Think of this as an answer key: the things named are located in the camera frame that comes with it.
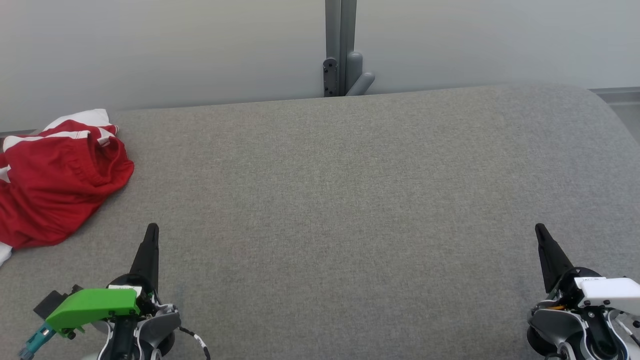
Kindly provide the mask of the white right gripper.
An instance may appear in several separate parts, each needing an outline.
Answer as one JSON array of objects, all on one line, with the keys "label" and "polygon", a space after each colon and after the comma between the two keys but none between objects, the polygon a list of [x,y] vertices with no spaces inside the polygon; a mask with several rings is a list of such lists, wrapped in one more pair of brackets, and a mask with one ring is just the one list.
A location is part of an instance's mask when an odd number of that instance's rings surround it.
[{"label": "white right gripper", "polygon": [[544,290],[552,300],[572,312],[588,309],[640,314],[640,285],[622,276],[601,276],[588,268],[574,268],[560,244],[543,223],[535,224]]}]

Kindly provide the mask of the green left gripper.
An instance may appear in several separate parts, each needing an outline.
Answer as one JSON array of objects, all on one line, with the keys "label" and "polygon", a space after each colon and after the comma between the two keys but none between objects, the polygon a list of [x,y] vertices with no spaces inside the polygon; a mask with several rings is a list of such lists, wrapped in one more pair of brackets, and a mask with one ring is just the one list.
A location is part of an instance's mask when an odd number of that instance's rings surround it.
[{"label": "green left gripper", "polygon": [[97,321],[155,314],[160,307],[159,262],[159,226],[149,223],[130,273],[105,288],[82,288],[63,296],[46,315],[45,323],[64,335]]}]

